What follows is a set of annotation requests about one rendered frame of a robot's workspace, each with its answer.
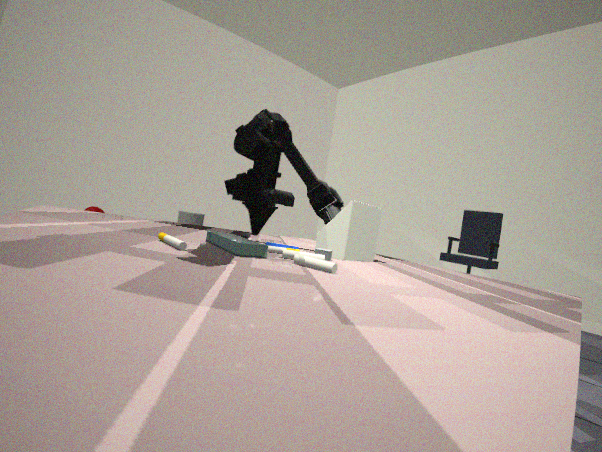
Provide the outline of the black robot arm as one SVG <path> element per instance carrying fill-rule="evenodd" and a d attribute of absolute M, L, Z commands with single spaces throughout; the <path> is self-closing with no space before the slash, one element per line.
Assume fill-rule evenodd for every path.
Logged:
<path fill-rule="evenodd" d="M 315 213 L 327 225 L 342 211 L 344 202 L 336 189 L 329 187 L 327 182 L 318 179 L 313 173 L 293 144 L 292 133 L 288 127 L 288 122 L 279 113 L 270 113 L 267 109 L 263 109 L 246 126 L 241 125 L 235 130 L 237 135 L 234 140 L 234 150 L 254 161 L 254 164 L 267 164 L 277 168 L 283 152 L 306 184 L 307 197 Z M 260 189 L 257 169 L 253 169 L 253 174 L 251 170 L 247 170 L 247 173 L 237 174 L 236 178 L 224 182 L 227 193 L 231 196 L 251 189 L 259 192 Z"/>

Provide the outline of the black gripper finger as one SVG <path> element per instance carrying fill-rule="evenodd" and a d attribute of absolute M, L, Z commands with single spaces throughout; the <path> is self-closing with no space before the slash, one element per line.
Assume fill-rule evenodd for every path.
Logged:
<path fill-rule="evenodd" d="M 250 202 L 253 209 L 252 235 L 257 236 L 278 207 Z"/>
<path fill-rule="evenodd" d="M 253 223 L 253 209 L 251 208 L 251 204 L 250 202 L 243 202 L 242 203 L 248 208 L 249 210 L 249 220 L 250 220 L 250 228 L 251 228 L 251 234 L 252 234 L 252 223 Z"/>

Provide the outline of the grey keyboard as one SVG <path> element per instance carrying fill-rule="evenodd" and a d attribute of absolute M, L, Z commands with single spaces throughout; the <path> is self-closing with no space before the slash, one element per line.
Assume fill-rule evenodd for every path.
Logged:
<path fill-rule="evenodd" d="M 206 241 L 245 258 L 266 259 L 268 246 L 230 233 L 207 231 Z"/>

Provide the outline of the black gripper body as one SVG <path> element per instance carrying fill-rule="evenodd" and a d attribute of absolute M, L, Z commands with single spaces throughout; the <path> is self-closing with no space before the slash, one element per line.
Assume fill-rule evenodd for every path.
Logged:
<path fill-rule="evenodd" d="M 260 179 L 259 192 L 253 191 L 253 189 L 242 192 L 238 195 L 233 195 L 232 200 L 240 200 L 245 202 L 253 202 L 264 205 L 275 206 L 275 204 L 281 204 L 284 206 L 293 207 L 294 196 L 291 192 L 275 189 L 277 177 L 281 177 L 281 173 L 278 173 L 278 168 L 261 163 L 255 163 L 253 168 L 250 168 L 251 174 L 253 169 L 257 169 Z"/>

